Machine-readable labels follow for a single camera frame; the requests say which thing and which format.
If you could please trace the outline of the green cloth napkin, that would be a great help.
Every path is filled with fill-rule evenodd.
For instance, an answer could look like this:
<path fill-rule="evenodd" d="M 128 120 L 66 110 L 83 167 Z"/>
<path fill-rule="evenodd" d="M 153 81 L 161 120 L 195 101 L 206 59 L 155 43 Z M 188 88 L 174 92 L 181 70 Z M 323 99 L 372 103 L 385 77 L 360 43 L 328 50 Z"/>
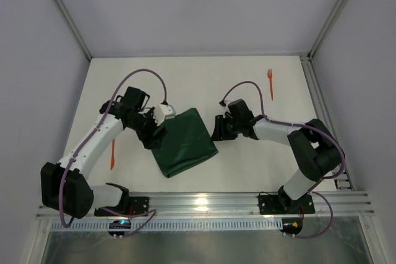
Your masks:
<path fill-rule="evenodd" d="M 214 157 L 218 150 L 196 108 L 167 119 L 166 135 L 152 154 L 166 178 L 171 178 Z"/>

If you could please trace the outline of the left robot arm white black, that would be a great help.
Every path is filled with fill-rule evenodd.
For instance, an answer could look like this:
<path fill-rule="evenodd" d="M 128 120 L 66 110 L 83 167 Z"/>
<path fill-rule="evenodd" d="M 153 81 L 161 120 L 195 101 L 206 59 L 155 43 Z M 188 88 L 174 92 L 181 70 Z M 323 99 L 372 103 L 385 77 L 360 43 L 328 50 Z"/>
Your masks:
<path fill-rule="evenodd" d="M 160 148 L 167 133 L 163 123 L 175 115 L 166 101 L 147 108 L 149 95 L 128 87 L 124 95 L 105 102 L 84 139 L 56 163 L 47 162 L 40 171 L 44 206 L 61 216 L 81 219 L 90 210 L 97 216 L 131 215 L 132 203 L 126 187 L 111 182 L 90 186 L 88 177 L 104 151 L 124 130 L 133 130 L 144 148 Z"/>

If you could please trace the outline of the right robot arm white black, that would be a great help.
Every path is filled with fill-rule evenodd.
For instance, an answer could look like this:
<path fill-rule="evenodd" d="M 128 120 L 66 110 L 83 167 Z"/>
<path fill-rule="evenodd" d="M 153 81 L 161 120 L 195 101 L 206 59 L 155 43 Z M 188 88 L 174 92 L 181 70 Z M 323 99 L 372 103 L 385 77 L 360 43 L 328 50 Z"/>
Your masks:
<path fill-rule="evenodd" d="M 311 202 L 308 194 L 328 173 L 345 163 L 345 154 L 319 119 L 294 124 L 253 115 L 242 99 L 226 103 L 225 112 L 215 117 L 212 141 L 234 140 L 239 135 L 268 140 L 291 148 L 298 168 L 276 194 L 260 201 L 262 214 L 296 214 Z"/>

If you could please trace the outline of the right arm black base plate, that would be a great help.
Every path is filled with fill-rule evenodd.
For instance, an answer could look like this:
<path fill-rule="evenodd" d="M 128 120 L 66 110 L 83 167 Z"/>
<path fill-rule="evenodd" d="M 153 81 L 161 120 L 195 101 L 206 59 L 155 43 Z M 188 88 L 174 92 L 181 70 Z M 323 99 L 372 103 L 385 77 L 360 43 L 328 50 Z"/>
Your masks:
<path fill-rule="evenodd" d="M 261 192 L 257 199 L 261 215 L 298 215 L 299 213 L 311 215 L 316 212 L 312 196 L 309 194 L 303 195 L 297 200 L 292 200 L 286 194 Z"/>

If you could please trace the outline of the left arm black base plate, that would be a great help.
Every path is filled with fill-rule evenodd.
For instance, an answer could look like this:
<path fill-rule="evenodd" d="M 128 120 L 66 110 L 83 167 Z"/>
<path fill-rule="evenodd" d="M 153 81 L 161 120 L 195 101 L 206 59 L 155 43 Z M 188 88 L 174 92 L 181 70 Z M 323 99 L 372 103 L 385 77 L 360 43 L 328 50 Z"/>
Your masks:
<path fill-rule="evenodd" d="M 147 216 L 149 211 L 148 197 L 131 197 L 125 195 L 115 207 L 101 207 L 94 211 L 94 216 Z"/>

